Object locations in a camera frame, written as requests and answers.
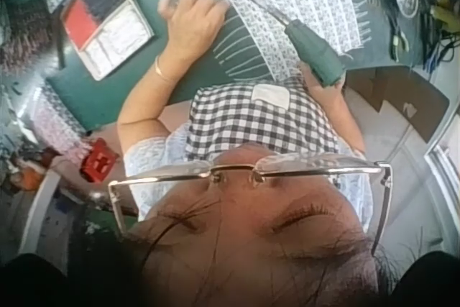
hair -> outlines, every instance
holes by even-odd
[[[152,306],[147,303],[145,292],[149,288],[151,294],[155,289],[152,289],[152,283],[150,287],[145,286],[142,268],[149,253],[155,251],[155,245],[161,237],[176,224],[168,226],[154,242],[147,244],[143,241],[122,239],[111,229],[87,234],[86,223],[76,223],[69,245],[68,279],[84,303],[95,306],[101,303],[106,306]],[[359,255],[361,248],[369,248],[364,242],[355,244],[354,247],[356,252],[331,255],[322,260],[323,265],[319,265],[321,268],[318,269],[318,282],[314,287],[305,286],[306,291],[303,291],[302,295],[306,298],[299,306],[324,306],[318,302],[323,288],[331,279],[334,280],[332,277],[338,270],[349,269],[350,260],[355,261],[355,264],[357,260],[362,260]],[[328,301],[327,306],[386,306],[397,277],[391,273],[394,272],[394,268],[385,257],[374,260],[378,287],[375,287],[364,274],[357,273],[346,282],[332,283],[337,285],[337,289],[332,294],[335,298]]]

green work surface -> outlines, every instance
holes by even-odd
[[[158,0],[137,0],[137,2],[150,23],[155,37],[110,76],[102,81],[95,81],[68,41],[65,42],[64,49],[65,68],[61,71],[56,69],[43,70],[43,75],[51,82],[64,104],[88,130],[98,129],[102,125],[116,121],[124,99],[153,64],[155,57],[162,51],[167,41],[165,23],[156,10]],[[236,12],[231,10],[227,18],[231,19],[234,15],[236,15]],[[395,62],[390,59],[390,26],[385,14],[381,9],[371,8],[365,20],[370,21],[372,41],[366,43],[364,49],[350,52],[353,59],[346,61],[347,68],[357,69],[395,65]],[[409,55],[402,57],[401,63],[404,65],[420,64],[421,42],[418,20],[400,20],[400,24],[411,42],[411,52]],[[240,19],[232,23],[229,22],[219,34],[213,47],[216,48],[219,42],[230,33],[237,31],[242,25]],[[257,57],[258,49],[252,47],[251,43],[246,41],[243,32],[238,33],[238,35],[241,37],[238,39],[238,41],[241,41],[239,49],[243,47],[246,59],[254,56],[253,59],[257,62],[259,59]],[[200,87],[235,81],[236,79],[230,76],[228,72],[232,66],[241,65],[241,61],[233,58],[231,52],[226,52],[225,55],[222,55],[221,61],[216,58],[219,55],[211,50],[200,59],[177,87],[170,99],[170,103],[192,98]],[[251,74],[242,73],[237,77],[244,80],[245,78],[266,75],[267,73],[268,69],[261,67],[256,69],[255,72],[252,70]]]

checkered apron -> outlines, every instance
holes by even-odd
[[[187,160],[212,160],[248,142],[280,154],[339,152],[337,134],[298,78],[281,84],[263,82],[289,91],[287,111],[266,101],[252,101],[257,84],[213,86],[197,92],[190,111]]]

woman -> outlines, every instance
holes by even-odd
[[[205,88],[193,100],[190,120],[169,133],[158,118],[213,43],[229,8],[227,1],[171,1],[158,5],[168,44],[119,116],[126,173],[164,166],[170,172],[196,160],[240,167],[223,169],[213,180],[132,186],[139,223],[130,234],[152,246],[142,264],[142,277],[156,282],[152,300],[290,306],[314,298],[321,305],[347,297],[352,282],[376,291],[365,233],[372,215],[366,175],[265,181],[249,171],[290,152],[363,158],[364,140],[342,96],[343,83],[322,88],[301,65],[305,85],[289,78],[277,85]],[[171,282],[180,293],[171,293]]]

